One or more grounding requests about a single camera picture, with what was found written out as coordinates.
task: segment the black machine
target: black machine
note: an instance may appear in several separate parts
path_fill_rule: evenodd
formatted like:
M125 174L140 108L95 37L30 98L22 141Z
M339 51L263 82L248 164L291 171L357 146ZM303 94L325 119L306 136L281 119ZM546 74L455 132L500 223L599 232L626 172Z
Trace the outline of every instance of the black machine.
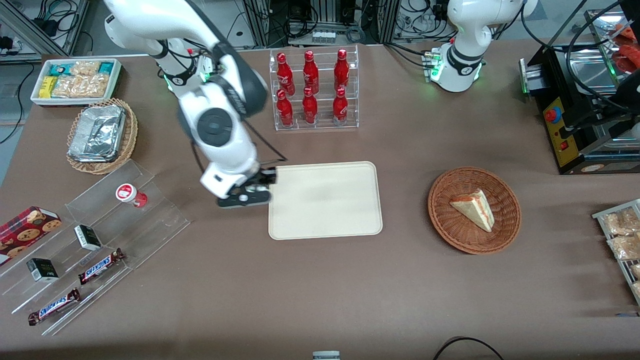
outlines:
M598 23L603 14L637 19L640 2L622 1L622 11L615 5L586 13L581 30L590 26L597 43L576 43L576 34L553 51L542 47L528 64L520 61L523 90L545 118L561 174L640 172L640 69L629 72L616 63L618 44L607 38L616 28ZM640 35L640 22L631 28Z

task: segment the coca-cola bottle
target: coca-cola bottle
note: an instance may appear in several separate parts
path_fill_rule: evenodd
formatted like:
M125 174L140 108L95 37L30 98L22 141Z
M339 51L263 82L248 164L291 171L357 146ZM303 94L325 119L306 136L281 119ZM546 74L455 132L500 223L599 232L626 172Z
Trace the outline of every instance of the coca-cola bottle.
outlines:
M287 94L282 89L278 89L276 93L278 96L278 102L276 102L276 108L278 108L278 114L280 116L280 122L284 127L293 126L293 107L291 101L287 99Z
M310 86L305 87L305 98L302 100L302 108L305 110L305 121L314 125L318 118L318 101Z
M287 63L287 57L283 53L278 53L278 82L280 88L283 89L288 96L296 93L296 85L293 84L293 71Z
M333 123L336 126L343 126L347 122L347 99L344 97L344 87L339 87L335 92L333 100Z
M349 63L347 62L347 51L345 49L338 50L338 61L335 62L333 68L333 87L336 91L343 86L347 88L349 85Z
M305 86L309 86L314 94L320 91L320 78L318 75L318 65L314 61L314 52L305 51L305 67L302 69L305 77Z

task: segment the cookie box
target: cookie box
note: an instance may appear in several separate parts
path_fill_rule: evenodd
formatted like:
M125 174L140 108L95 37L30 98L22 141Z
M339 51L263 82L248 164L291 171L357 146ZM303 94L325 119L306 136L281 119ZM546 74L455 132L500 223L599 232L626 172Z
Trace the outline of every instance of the cookie box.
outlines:
M32 246L62 222L57 214L31 206L0 226L0 265Z
M106 91L102 97L80 97L80 98L46 98L40 97L40 88L42 87L45 78L51 75L51 69L53 66L64 65L73 63L75 61L99 61L103 63L113 63L111 72L109 73L109 81L107 83ZM69 106L84 106L87 104L93 104L95 102L109 100L113 92L115 91L116 84L118 83L118 77L120 75L120 69L122 64L115 58L65 58L65 59L53 59L47 60L42 64L42 70L38 75L36 85L33 87L31 93L31 101L34 104L43 107L69 107Z

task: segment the yellow panel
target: yellow panel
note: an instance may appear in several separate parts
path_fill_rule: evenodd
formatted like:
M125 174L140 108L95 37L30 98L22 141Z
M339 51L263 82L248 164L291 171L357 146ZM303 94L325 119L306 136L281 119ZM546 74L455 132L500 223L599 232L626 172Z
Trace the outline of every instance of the yellow panel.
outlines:
M544 117L544 114L547 112L547 110L555 108L556 106L560 108L560 110L564 113L564 108L562 107L560 98L557 98L542 113L543 117ZM573 135L569 136L569 138L567 139L562 139L559 136L560 129L564 127L564 119L560 118L560 121L555 124L551 124L548 121L545 121L545 123L547 124L547 131L549 132L549 137L551 138L551 143L553 144L553 147L554 147L554 153L556 154L556 159L558 160L558 163L560 164L560 166L563 167L569 162L571 162L571 160L578 157L579 153L578 153L578 147L575 144L575 139L573 138ZM561 150L560 144L565 141L569 146L565 150Z

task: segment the emergency stop button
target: emergency stop button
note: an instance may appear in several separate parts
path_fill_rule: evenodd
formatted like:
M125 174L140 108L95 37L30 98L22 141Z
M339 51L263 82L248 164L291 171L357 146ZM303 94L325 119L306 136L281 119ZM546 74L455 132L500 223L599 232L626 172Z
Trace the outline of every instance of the emergency stop button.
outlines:
M560 108L556 106L545 111L545 120L551 124L556 124L560 121L561 114L562 112L560 111Z

